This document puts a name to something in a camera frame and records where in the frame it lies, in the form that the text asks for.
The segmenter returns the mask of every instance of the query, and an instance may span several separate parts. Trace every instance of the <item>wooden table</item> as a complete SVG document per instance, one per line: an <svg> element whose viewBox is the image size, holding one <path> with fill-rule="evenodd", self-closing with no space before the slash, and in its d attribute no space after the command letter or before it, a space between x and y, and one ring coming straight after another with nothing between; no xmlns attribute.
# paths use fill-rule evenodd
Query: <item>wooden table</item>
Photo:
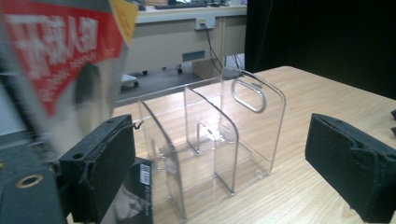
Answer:
<svg viewBox="0 0 396 224"><path fill-rule="evenodd" d="M292 67L257 75L281 89L287 99L273 172L190 223L362 223L305 160L311 114L341 119L396 148L390 130L396 126L390 114L396 101ZM137 111L127 105L116 108L114 116L126 113Z"/></svg>

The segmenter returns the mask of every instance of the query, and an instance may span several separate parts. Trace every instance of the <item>acrylic divider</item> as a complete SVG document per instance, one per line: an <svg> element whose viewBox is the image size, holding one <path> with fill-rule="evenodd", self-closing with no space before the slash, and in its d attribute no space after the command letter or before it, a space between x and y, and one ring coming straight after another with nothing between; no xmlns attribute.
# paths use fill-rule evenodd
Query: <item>acrylic divider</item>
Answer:
<svg viewBox="0 0 396 224"><path fill-rule="evenodd" d="M185 89L184 100L187 143L197 156L214 150L211 175L217 178L230 194L234 194L239 142L235 125L219 108L192 89Z"/></svg>
<svg viewBox="0 0 396 224"><path fill-rule="evenodd" d="M145 118L146 136L151 143L149 150L153 155L160 153L166 172L166 184L169 192L170 205L175 205L180 215L180 220L186 220L183 187L180 177L179 159L169 136L161 123L156 119L145 102L140 102L141 114Z"/></svg>
<svg viewBox="0 0 396 224"><path fill-rule="evenodd" d="M235 191L269 175L286 107L278 88L249 72L221 83L221 111L238 128L239 147Z"/></svg>
<svg viewBox="0 0 396 224"><path fill-rule="evenodd" d="M235 71L235 79L139 97L147 151L157 165L153 203L161 221L185 222L271 172L285 97L265 80Z"/></svg>

